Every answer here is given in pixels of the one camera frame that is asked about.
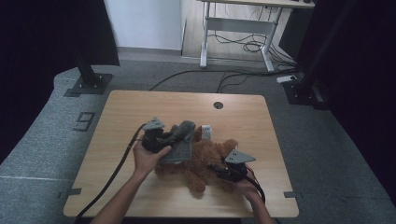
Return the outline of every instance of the hand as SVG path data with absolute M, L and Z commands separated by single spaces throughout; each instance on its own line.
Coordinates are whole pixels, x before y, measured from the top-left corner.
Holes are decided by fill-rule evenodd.
M 164 147 L 158 153 L 147 151 L 142 142 L 138 141 L 134 145 L 134 175 L 146 178 L 146 176 L 155 168 L 161 157 L 165 156 L 171 150 L 171 147 Z
M 248 166 L 247 166 L 247 176 L 253 180 L 256 179 L 256 177 L 254 177 L 253 170 Z M 248 201 L 251 201 L 254 197 L 257 196 L 261 197 L 256 187 L 250 182 L 248 182 L 246 179 L 234 183 L 234 186 L 241 194 L 243 194 L 247 198 Z

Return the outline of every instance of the forearm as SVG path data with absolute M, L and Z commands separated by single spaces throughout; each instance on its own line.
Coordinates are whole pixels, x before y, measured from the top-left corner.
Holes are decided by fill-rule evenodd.
M 102 208 L 92 223 L 121 223 L 145 175 L 133 174 L 114 197 Z
M 273 224 L 267 207 L 259 194 L 252 196 L 248 200 L 251 204 L 251 208 L 253 209 L 253 215 L 257 224 Z

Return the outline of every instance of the wooden table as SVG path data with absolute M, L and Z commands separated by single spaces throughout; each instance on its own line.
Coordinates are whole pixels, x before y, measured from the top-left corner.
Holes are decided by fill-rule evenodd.
M 204 41 L 201 46 L 201 61 L 200 66 L 206 68 L 207 59 L 207 32 L 209 30 L 239 32 L 249 34 L 262 34 L 266 35 L 267 40 L 262 48 L 262 57 L 264 58 L 265 65 L 269 72 L 275 71 L 271 62 L 271 55 L 269 48 L 273 41 L 277 24 L 279 22 L 282 9 L 284 7 L 291 8 L 313 8 L 315 4 L 311 1 L 305 3 L 303 0 L 198 0 L 206 2 L 205 21 L 204 21 Z M 251 21 L 251 20 L 235 20 L 228 18 L 210 17 L 209 9 L 210 3 L 224 3 L 224 4 L 238 4 L 238 5 L 254 5 L 254 6 L 268 6 L 277 7 L 276 18 L 273 21 Z
M 223 104 L 222 109 L 214 107 Z M 288 172 L 276 140 L 276 133 L 265 100 L 260 95 L 113 91 L 98 122 L 64 214 L 75 217 L 102 189 L 117 167 L 137 128 L 158 117 L 169 131 L 173 124 L 191 120 L 197 126 L 210 124 L 212 140 L 234 138 L 239 150 L 257 160 L 250 162 L 260 181 L 272 217 L 296 217 L 299 213 Z M 84 217 L 94 217 L 131 176 L 131 152 L 105 195 Z M 238 193 L 225 193 L 207 186 L 202 195 L 191 194 L 182 175 L 159 178 L 152 172 L 137 192 L 127 217 L 252 217 L 248 201 Z

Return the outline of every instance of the teddy bear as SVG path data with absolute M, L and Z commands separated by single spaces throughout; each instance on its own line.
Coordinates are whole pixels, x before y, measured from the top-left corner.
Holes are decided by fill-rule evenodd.
M 203 139 L 202 126 L 200 126 L 194 131 L 191 159 L 178 164 L 158 163 L 155 173 L 159 176 L 183 174 L 192 192 L 204 192 L 209 182 L 215 182 L 224 191 L 232 192 L 233 184 L 218 179 L 216 172 L 209 166 L 226 168 L 224 159 L 237 145 L 234 139 L 228 139 L 223 143 Z

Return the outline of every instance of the desk leg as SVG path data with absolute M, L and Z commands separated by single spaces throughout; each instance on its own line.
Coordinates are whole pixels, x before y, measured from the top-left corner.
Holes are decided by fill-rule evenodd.
M 268 72 L 274 72 L 274 67 L 271 62 L 271 55 L 269 53 L 269 48 L 271 47 L 271 43 L 274 39 L 275 31 L 277 24 L 279 22 L 280 14 L 282 13 L 283 7 L 279 7 L 277 9 L 276 19 L 274 20 L 273 26 L 271 27 L 270 34 L 267 36 L 267 40 L 265 41 L 264 48 L 262 49 L 262 57 L 264 58 L 265 65 L 267 66 Z
M 200 67 L 201 68 L 206 68 L 206 58 L 207 58 L 207 23 L 209 21 L 209 9 L 210 9 L 210 3 L 207 3 L 206 15 L 205 15 L 205 21 L 204 21 L 204 42 L 202 43 L 202 46 L 201 46 L 201 63 L 200 63 Z

